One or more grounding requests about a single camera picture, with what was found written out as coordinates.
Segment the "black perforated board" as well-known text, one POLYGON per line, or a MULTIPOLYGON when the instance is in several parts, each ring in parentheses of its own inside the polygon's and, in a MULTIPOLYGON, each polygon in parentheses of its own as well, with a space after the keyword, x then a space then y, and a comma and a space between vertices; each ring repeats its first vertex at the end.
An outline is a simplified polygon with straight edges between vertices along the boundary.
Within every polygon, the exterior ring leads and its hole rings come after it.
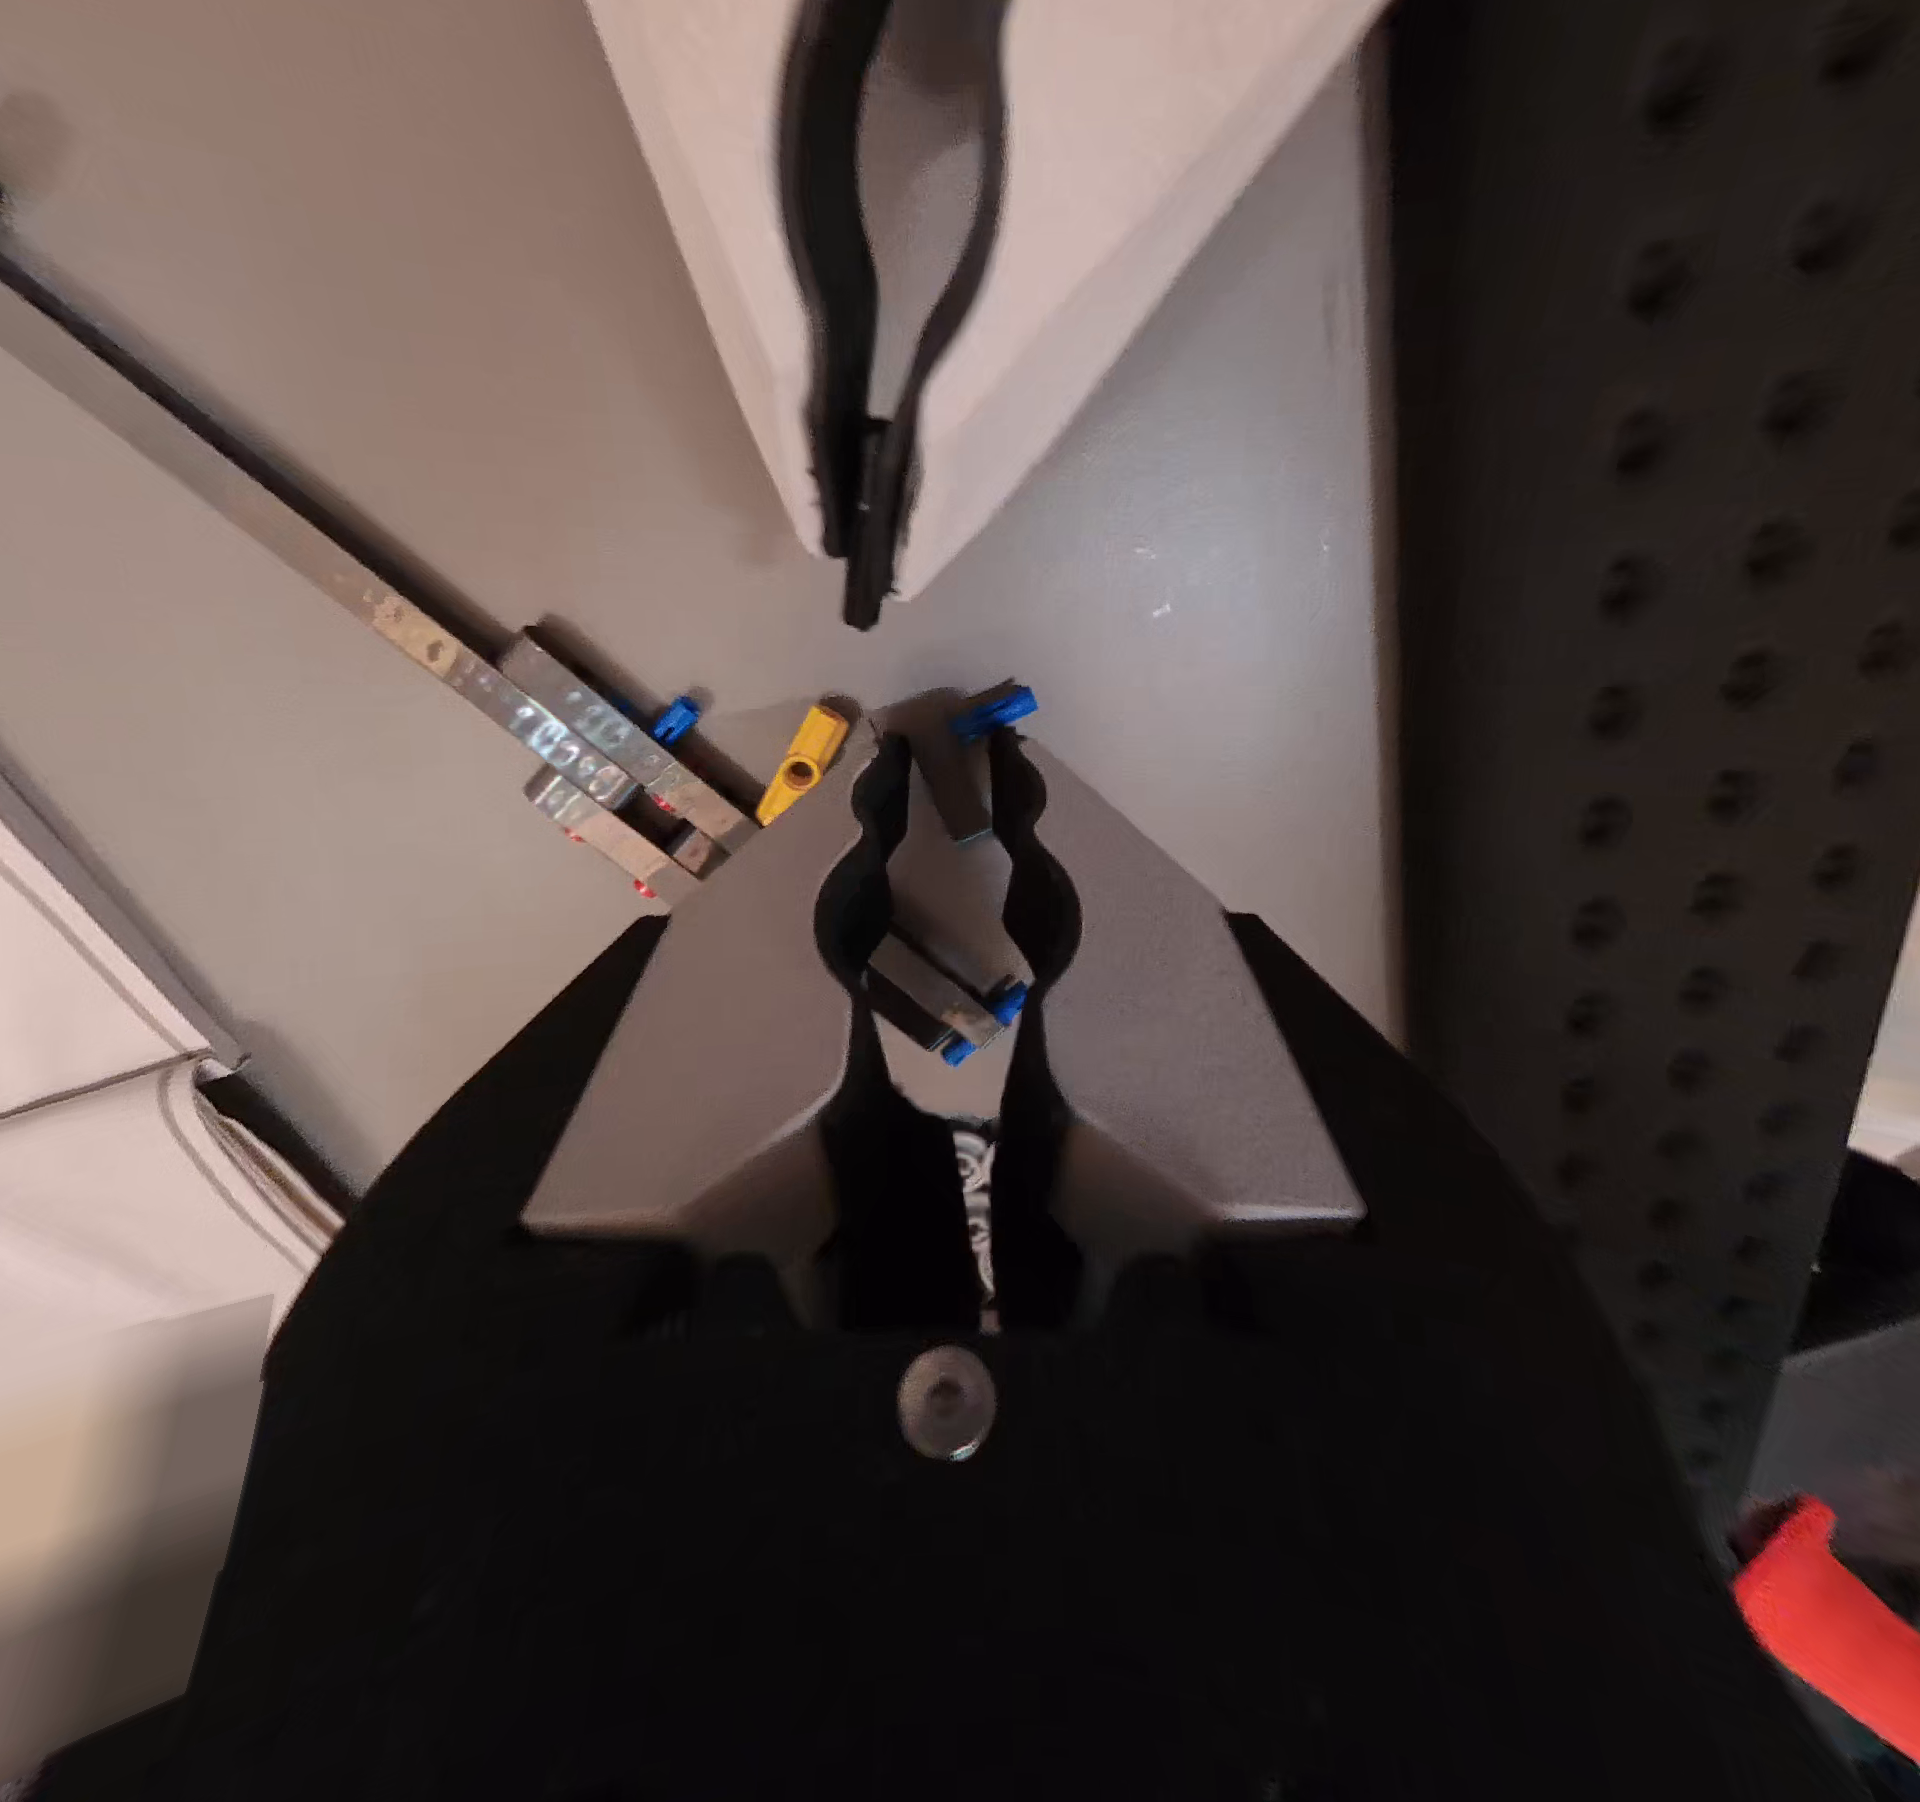
POLYGON ((1916 891, 1916 0, 1399 0, 1405 1021, 1735 1516, 1916 891))

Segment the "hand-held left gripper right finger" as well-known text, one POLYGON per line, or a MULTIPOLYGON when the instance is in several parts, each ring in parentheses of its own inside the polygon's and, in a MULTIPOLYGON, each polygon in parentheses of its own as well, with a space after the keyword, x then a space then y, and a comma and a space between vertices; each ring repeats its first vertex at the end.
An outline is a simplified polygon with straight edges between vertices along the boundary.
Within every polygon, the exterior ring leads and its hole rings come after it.
POLYGON ((1134 1261, 1341 1236, 1362 1193, 1222 900, 1040 739, 988 748, 1025 966, 998 1106, 1003 1326, 1073 1326, 1134 1261))

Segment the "open instruction booklet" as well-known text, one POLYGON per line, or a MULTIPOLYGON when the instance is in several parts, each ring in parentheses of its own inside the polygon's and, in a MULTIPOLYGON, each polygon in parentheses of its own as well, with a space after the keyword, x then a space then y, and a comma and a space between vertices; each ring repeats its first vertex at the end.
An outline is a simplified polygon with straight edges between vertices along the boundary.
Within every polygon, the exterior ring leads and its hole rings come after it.
POLYGON ((268 1343, 333 1232, 242 1051, 4 783, 4 1795, 184 1691, 268 1343))

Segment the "red fabric object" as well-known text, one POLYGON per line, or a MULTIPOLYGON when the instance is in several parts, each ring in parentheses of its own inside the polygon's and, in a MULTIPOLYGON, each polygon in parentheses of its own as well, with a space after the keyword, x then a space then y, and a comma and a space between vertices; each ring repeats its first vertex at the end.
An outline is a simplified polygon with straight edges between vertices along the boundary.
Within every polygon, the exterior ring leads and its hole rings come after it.
POLYGON ((1834 1527, 1824 1502, 1766 1503, 1735 1543, 1735 1606, 1781 1669, 1916 1760, 1916 1628, 1837 1557, 1834 1527))

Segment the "long grey lego beam assembly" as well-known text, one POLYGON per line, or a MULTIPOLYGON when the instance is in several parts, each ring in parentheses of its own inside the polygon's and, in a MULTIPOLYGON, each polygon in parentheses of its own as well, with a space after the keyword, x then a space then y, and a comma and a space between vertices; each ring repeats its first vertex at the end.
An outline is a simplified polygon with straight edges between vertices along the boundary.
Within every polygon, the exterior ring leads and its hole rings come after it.
MULTIPOLYGON (((461 624, 426 581, 17 253, 4 253, 4 348, 196 492, 412 672, 508 735, 533 763, 526 803, 619 872, 642 900, 658 911, 681 903, 764 832, 754 806, 685 751, 701 720, 696 698, 639 715, 533 632, 500 638, 461 624)), ((827 784, 851 784, 851 766, 852 730, 806 799, 824 796, 827 784)))

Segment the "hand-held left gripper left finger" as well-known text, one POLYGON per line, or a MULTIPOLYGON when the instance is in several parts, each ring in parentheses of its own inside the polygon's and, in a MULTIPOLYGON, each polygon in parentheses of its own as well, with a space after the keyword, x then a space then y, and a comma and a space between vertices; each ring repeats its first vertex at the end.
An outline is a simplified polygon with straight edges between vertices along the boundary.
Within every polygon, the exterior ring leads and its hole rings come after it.
POLYGON ((761 1255, 831 1326, 964 1326, 947 1123, 898 1088, 865 987, 906 818, 909 745, 852 735, 672 911, 526 1203, 533 1236, 761 1255))

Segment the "yellow lego connector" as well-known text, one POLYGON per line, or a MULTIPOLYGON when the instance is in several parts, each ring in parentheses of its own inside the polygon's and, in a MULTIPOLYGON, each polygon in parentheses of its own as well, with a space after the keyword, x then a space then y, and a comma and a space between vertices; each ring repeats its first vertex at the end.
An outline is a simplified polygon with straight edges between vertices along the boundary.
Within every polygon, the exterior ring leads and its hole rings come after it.
POLYGON ((843 754, 851 730, 852 726, 843 711, 827 702, 807 705, 758 799, 754 820, 761 829, 777 823, 792 806, 824 784, 843 754))

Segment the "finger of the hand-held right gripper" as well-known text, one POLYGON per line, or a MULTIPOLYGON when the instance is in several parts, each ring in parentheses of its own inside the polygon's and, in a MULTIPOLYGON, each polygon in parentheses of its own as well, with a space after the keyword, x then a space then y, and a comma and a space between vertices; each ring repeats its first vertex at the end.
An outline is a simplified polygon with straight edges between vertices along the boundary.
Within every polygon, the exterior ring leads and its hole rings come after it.
POLYGON ((585 4, 782 504, 851 562, 880 314, 859 117, 894 0, 585 4))
POLYGON ((983 278, 919 399, 894 563, 925 592, 1016 496, 1389 0, 1010 0, 983 278))

